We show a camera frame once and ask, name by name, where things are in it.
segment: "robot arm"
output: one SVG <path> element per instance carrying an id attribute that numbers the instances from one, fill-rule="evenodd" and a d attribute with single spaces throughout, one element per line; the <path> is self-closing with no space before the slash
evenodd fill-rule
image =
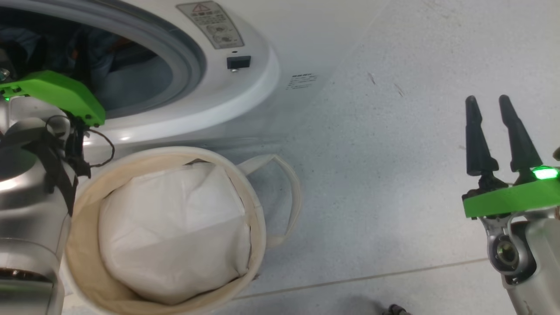
<path id="1" fill-rule="evenodd" d="M 519 178 L 510 187 L 494 177 L 476 99 L 466 100 L 467 173 L 480 176 L 479 188 L 463 195 L 465 214 L 480 219 L 488 239 L 488 258 L 502 276 L 519 315 L 560 314 L 560 179 L 558 169 L 542 166 L 509 98 L 500 97 L 508 128 L 511 169 Z"/>
<path id="2" fill-rule="evenodd" d="M 60 314 L 58 270 L 70 230 L 77 176 L 63 142 L 39 118 L 0 141 L 0 313 Z"/>
<path id="3" fill-rule="evenodd" d="M 91 175 L 83 137 L 105 122 L 105 111 L 84 84 L 52 71 L 29 73 L 13 57 L 0 47 L 0 94 L 10 101 L 5 120 L 17 121 L 0 133 L 0 314 L 59 315 L 58 272 L 78 176 Z M 37 101 L 58 114 L 10 117 L 12 102 L 21 109 Z M 40 114 L 37 105 L 30 107 Z"/>

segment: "basket handle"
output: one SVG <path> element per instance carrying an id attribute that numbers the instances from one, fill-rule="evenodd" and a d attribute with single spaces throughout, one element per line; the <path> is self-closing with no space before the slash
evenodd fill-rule
<path id="1" fill-rule="evenodd" d="M 259 155 L 237 166 L 243 174 L 247 176 L 267 165 L 270 161 L 276 162 L 290 181 L 290 186 L 292 187 L 292 210 L 290 211 L 290 219 L 288 220 L 288 227 L 286 228 L 284 235 L 267 235 L 267 248 L 276 247 L 282 244 L 290 236 L 294 225 L 296 225 L 301 211 L 300 179 L 297 177 L 293 168 L 283 158 L 276 154 Z"/>

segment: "green plastic part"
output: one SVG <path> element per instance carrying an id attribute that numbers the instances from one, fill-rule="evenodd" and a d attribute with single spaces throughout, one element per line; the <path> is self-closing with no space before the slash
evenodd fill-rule
<path id="1" fill-rule="evenodd" d="M 0 83 L 4 98 L 29 95 L 80 117 L 88 126 L 105 123 L 105 109 L 81 82 L 54 71 L 33 72 L 19 81 Z"/>
<path id="2" fill-rule="evenodd" d="M 498 189 L 463 201 L 467 217 L 509 214 L 558 205 L 560 205 L 558 178 Z"/>

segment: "tile grout line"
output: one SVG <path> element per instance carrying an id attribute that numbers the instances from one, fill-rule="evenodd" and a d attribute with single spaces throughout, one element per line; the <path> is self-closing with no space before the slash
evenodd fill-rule
<path id="1" fill-rule="evenodd" d="M 418 269 L 412 269 L 412 270 L 406 270 L 406 271 L 390 272 L 390 273 L 387 273 L 387 274 L 380 274 L 380 275 L 375 275 L 375 276 L 351 278 L 351 279 L 346 279 L 346 280 L 338 280 L 338 281 L 324 282 L 324 283 L 319 283 L 319 284 L 312 284 L 312 285 L 305 285 L 305 286 L 297 286 L 297 287 L 295 287 L 295 288 L 282 289 L 282 290 L 276 290 L 276 291 L 269 291 L 269 292 L 263 292 L 263 293 L 256 293 L 256 294 L 250 294 L 250 295 L 244 295 L 244 296 L 242 296 L 242 297 L 234 298 L 234 300 L 243 300 L 243 299 L 264 297 L 264 296 L 267 296 L 267 295 L 273 295 L 273 294 L 279 294 L 279 293 L 286 293 L 286 292 L 292 292 L 292 291 L 299 291 L 299 290 L 305 290 L 305 289 L 312 289 L 312 288 L 319 288 L 319 287 L 322 287 L 322 286 L 335 285 L 335 284 L 341 284 L 341 283 L 357 282 L 357 281 L 370 280 L 370 279 L 377 279 L 377 278 L 383 278 L 383 277 L 391 277 L 391 276 L 398 276 L 398 275 L 405 275 L 405 274 L 413 274 L 413 273 L 422 272 L 422 271 L 429 271 L 429 270 L 450 268 L 450 267 L 456 267 L 456 266 L 462 266 L 462 265 L 469 265 L 469 264 L 471 264 L 471 263 L 483 262 L 483 261 L 487 261 L 487 260 L 488 260 L 488 258 L 479 258 L 479 259 L 475 259 L 475 260 L 468 260 L 468 261 L 463 261 L 463 262 L 454 262 L 454 263 L 448 263 L 448 264 L 439 265 L 439 266 L 418 268 Z"/>

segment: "laundry basket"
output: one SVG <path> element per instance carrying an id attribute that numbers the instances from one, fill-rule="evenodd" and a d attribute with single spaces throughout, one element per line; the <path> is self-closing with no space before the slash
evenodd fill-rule
<path id="1" fill-rule="evenodd" d="M 146 301 L 107 272 L 99 252 L 98 223 L 101 201 L 134 177 L 176 168 L 193 161 L 223 166 L 245 207 L 250 227 L 249 272 L 227 285 L 197 295 L 177 305 Z M 266 236 L 263 208 L 246 176 L 270 161 L 276 162 L 290 181 L 292 208 L 284 235 Z M 106 166 L 78 192 L 72 229 L 66 243 L 62 270 L 73 292 L 100 314 L 167 315 L 206 314 L 235 297 L 255 277 L 266 248 L 280 245 L 292 231 L 301 210 L 301 187 L 293 169 L 278 155 L 260 155 L 240 165 L 223 156 L 195 147 L 166 147 L 142 151 Z"/>

